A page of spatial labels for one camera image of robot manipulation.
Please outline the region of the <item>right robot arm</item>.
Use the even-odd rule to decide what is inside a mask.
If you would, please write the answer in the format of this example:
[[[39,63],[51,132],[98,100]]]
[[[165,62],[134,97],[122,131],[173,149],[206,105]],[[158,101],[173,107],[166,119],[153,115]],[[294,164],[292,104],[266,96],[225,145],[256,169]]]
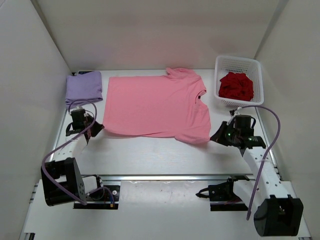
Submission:
[[[217,144],[237,148],[254,175],[254,180],[232,176],[224,193],[230,200],[239,198],[245,204],[246,219],[253,219],[259,236],[297,236],[303,203],[289,193],[273,162],[267,159],[269,151],[263,138],[254,135],[255,122],[250,115],[234,115],[210,137]]]

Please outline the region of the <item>purple t shirt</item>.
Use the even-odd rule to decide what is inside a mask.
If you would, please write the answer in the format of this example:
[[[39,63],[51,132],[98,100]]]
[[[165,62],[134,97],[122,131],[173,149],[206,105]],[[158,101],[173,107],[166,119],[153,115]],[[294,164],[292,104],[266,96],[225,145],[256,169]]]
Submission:
[[[66,78],[66,108],[74,108],[77,105],[88,104],[103,100],[102,74],[99,71],[91,71],[76,76],[69,75]]]

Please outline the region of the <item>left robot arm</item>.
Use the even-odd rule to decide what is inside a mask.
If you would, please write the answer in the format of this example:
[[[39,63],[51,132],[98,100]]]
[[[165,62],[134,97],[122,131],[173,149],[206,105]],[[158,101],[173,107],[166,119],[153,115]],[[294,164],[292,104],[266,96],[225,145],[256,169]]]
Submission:
[[[98,135],[104,126],[82,107],[70,112],[72,122],[65,130],[66,142],[53,154],[53,160],[41,167],[44,198],[48,206],[74,201],[100,200],[105,188],[98,175],[82,176],[76,158],[88,145],[89,140]]]

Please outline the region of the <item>pink t shirt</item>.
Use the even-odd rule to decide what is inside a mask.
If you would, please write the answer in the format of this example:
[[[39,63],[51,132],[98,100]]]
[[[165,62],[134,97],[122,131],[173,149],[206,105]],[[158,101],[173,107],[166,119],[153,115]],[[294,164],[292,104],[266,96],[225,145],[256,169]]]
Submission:
[[[194,70],[167,68],[165,75],[114,76],[108,81],[103,125],[115,135],[175,138],[188,144],[210,139],[207,89]]]

